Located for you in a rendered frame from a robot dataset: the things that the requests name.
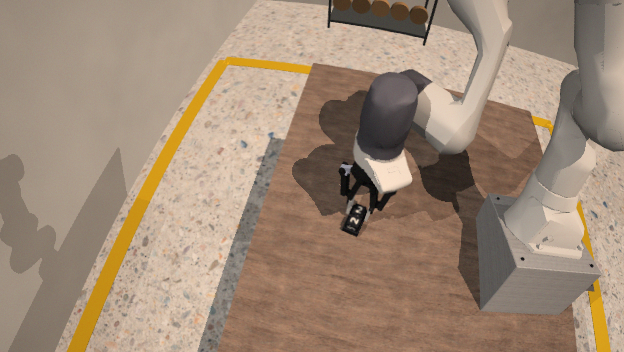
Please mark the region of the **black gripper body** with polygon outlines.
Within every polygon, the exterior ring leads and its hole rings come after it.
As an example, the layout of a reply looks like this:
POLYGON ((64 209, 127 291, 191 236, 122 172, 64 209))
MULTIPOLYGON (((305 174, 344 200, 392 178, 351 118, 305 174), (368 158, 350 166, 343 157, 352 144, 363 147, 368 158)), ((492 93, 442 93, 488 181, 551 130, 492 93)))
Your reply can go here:
POLYGON ((360 178, 362 181, 364 181, 362 183, 362 186, 366 186, 368 188, 369 188, 370 183, 374 184, 372 180, 369 178, 369 176, 365 173, 365 171, 361 169, 361 167, 355 161, 352 165, 353 166, 350 168, 350 171, 352 175, 354 176, 354 178, 356 179, 356 181, 358 180, 358 178, 360 178))

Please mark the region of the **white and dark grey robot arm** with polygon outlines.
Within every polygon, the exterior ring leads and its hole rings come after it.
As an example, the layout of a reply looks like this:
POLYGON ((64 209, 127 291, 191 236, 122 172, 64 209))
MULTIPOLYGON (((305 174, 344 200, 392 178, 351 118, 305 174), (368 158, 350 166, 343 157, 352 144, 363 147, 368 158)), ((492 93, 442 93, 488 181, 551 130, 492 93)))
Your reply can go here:
MULTIPOLYGON (((413 69, 374 79, 353 154, 381 194, 412 182, 403 150, 410 129, 440 154, 467 148, 507 52, 513 29, 509 0, 447 1, 473 35, 474 66, 461 98, 413 69)), ((579 69, 564 77, 551 139, 504 218, 531 253, 580 259, 585 228, 576 207, 596 165, 598 144, 624 151, 624 0, 574 3, 579 69)))

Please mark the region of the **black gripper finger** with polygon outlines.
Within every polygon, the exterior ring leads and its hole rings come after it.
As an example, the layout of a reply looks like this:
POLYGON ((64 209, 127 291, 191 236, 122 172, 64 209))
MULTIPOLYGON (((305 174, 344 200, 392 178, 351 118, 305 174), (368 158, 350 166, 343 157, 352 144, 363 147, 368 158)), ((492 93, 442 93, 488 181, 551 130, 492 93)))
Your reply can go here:
POLYGON ((364 221, 367 222, 369 215, 373 213, 374 209, 377 208, 377 210, 382 211, 384 206, 386 205, 386 203, 388 202, 388 200, 390 199, 391 196, 395 195, 396 192, 393 193, 387 193, 383 195, 383 199, 382 201, 378 201, 378 189, 376 189, 376 186, 374 184, 369 184, 370 190, 370 206, 368 208, 367 214, 365 216, 364 221))
POLYGON ((340 189, 340 194, 342 196, 347 196, 347 210, 346 210, 346 214, 349 214, 350 212, 350 208, 352 205, 352 199, 354 199, 353 197, 355 197, 356 192, 358 191, 358 189, 360 188, 360 186, 362 185, 362 183, 364 181, 362 181, 360 178, 358 178, 358 180, 355 182, 354 186, 352 187, 352 189, 349 189, 349 180, 350 180, 350 168, 353 165, 348 165, 347 162, 343 162, 342 165, 340 166, 338 172, 341 176, 341 189, 340 189))

